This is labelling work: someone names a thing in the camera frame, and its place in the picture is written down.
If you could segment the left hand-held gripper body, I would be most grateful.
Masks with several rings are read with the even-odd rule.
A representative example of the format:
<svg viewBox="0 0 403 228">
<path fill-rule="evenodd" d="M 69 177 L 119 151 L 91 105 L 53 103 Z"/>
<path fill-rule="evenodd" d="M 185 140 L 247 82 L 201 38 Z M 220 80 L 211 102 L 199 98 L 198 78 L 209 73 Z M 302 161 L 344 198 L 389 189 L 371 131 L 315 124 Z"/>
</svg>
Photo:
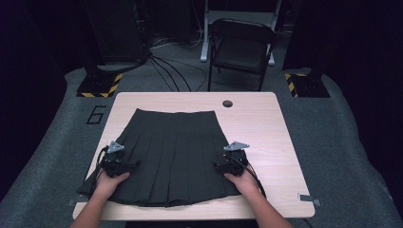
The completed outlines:
<svg viewBox="0 0 403 228">
<path fill-rule="evenodd" d="M 125 147 L 117 142 L 112 141 L 106 147 L 106 152 L 101 161 L 101 167 L 110 177 L 120 176 L 126 172 L 126 167 L 122 162 Z"/>
</svg>

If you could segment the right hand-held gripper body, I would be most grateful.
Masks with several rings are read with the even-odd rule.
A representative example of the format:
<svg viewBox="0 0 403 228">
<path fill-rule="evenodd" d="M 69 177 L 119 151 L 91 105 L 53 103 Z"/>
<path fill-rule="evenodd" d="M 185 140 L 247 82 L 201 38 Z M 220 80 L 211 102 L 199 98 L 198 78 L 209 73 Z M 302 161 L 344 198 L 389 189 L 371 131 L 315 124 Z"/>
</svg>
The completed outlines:
<svg viewBox="0 0 403 228">
<path fill-rule="evenodd" d="M 249 145 L 242 142 L 232 142 L 223 148 L 225 163 L 222 168 L 223 173 L 230 173 L 234 176 L 240 176 L 246 166 L 248 165 L 248 160 L 245 148 Z"/>
</svg>

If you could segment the dark grey pleated skirt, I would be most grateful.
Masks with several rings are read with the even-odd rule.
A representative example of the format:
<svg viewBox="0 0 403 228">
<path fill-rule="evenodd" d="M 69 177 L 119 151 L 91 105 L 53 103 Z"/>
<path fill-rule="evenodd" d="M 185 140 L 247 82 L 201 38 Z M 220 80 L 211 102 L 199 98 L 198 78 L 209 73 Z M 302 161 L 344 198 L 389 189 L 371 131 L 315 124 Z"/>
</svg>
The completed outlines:
<svg viewBox="0 0 403 228">
<path fill-rule="evenodd" d="M 164 113 L 138 109 L 116 140 L 123 164 L 141 161 L 109 198 L 121 204 L 172 207 L 236 196 L 214 167 L 228 144 L 216 113 Z"/>
</svg>

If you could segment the person's left hand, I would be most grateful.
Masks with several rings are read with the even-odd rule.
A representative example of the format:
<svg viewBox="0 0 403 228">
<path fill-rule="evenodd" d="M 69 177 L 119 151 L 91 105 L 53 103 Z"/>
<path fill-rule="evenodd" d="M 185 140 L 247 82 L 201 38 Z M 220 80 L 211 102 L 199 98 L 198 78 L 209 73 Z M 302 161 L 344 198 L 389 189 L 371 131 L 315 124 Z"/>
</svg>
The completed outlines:
<svg viewBox="0 0 403 228">
<path fill-rule="evenodd" d="M 123 173 L 120 176 L 111 178 L 107 173 L 102 172 L 97 180 L 96 189 L 93 196 L 98 200 L 108 200 L 114 193 L 117 186 L 128 179 L 130 174 L 128 172 Z"/>
</svg>

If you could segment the person's right hand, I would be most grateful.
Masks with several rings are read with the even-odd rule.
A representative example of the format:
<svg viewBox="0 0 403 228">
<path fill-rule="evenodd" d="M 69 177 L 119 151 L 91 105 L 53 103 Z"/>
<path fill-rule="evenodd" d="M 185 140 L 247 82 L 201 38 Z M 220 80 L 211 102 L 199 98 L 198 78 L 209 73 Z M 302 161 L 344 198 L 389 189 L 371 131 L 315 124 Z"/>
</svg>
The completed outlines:
<svg viewBox="0 0 403 228">
<path fill-rule="evenodd" d="M 225 173 L 224 176 L 234 183 L 237 189 L 244 196 L 256 195 L 259 192 L 259 187 L 251 174 L 244 171 L 240 176 L 234 176 L 230 173 Z"/>
</svg>

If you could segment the grey tape strip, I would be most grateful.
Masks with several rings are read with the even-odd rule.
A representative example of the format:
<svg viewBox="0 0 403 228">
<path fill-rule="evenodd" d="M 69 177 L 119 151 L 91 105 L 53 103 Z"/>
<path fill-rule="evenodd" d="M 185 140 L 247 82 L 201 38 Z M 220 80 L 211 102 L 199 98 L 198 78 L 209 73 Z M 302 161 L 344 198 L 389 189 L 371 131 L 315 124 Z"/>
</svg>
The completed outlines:
<svg viewBox="0 0 403 228">
<path fill-rule="evenodd" d="M 67 202 L 67 206 L 72 206 L 74 207 L 78 202 L 87 202 L 88 201 L 88 197 L 84 196 L 84 195 L 77 195 L 75 198 L 70 199 Z"/>
<path fill-rule="evenodd" d="M 309 202 L 311 202 L 314 206 L 321 206 L 321 201 L 320 201 L 320 199 L 315 199 L 315 198 L 312 197 L 312 196 L 303 195 L 303 194 L 298 194 L 297 196 L 298 196 L 299 200 L 301 200 L 301 201 L 309 201 Z"/>
</svg>

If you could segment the black yellow striped stand base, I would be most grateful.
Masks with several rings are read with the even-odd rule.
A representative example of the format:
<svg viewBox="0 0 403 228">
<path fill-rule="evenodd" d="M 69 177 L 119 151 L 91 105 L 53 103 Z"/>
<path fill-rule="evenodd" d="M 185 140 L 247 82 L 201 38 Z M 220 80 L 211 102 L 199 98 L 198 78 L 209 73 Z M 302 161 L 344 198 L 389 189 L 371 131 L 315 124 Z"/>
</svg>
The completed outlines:
<svg viewBox="0 0 403 228">
<path fill-rule="evenodd" d="M 119 82 L 122 80 L 122 74 L 106 74 L 100 79 L 93 79 L 86 76 L 79 85 L 77 97 L 111 97 L 116 92 Z"/>
<path fill-rule="evenodd" d="M 330 94 L 321 79 L 313 79 L 309 74 L 286 73 L 285 79 L 293 97 L 329 98 Z"/>
</svg>

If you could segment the black folding chair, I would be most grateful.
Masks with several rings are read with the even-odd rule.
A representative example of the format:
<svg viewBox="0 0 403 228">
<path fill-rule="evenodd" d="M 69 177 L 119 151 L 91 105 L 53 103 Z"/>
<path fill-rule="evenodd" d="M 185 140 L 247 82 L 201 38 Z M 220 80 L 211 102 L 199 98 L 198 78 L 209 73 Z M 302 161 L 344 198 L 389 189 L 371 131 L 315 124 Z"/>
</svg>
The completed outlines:
<svg viewBox="0 0 403 228">
<path fill-rule="evenodd" d="M 277 39 L 261 23 L 221 18 L 210 25 L 210 60 L 207 90 L 211 90 L 212 68 L 259 75 L 261 91 Z"/>
</svg>

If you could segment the black cabinet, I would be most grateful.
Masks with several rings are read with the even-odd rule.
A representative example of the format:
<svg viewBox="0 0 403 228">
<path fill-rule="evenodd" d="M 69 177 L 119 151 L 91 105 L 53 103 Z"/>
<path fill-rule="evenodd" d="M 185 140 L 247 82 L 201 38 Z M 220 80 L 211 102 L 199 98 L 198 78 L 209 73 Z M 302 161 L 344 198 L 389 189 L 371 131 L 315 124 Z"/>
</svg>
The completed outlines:
<svg viewBox="0 0 403 228">
<path fill-rule="evenodd" d="M 106 63 L 136 63 L 144 57 L 136 0 L 84 0 Z"/>
</svg>

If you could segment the black stand post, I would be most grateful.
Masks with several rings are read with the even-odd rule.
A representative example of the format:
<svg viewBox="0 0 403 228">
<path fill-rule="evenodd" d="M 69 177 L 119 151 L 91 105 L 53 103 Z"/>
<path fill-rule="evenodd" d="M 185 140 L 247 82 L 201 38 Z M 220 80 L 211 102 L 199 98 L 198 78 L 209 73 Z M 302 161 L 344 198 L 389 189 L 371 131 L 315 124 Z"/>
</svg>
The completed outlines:
<svg viewBox="0 0 403 228">
<path fill-rule="evenodd" d="M 83 65 L 86 69 L 88 77 L 92 81 L 100 81 L 103 77 L 103 72 L 98 68 L 100 50 L 97 40 L 94 36 L 93 26 L 86 8 L 86 0 L 79 0 L 80 6 L 83 9 L 84 17 L 84 37 L 83 37 Z"/>
</svg>

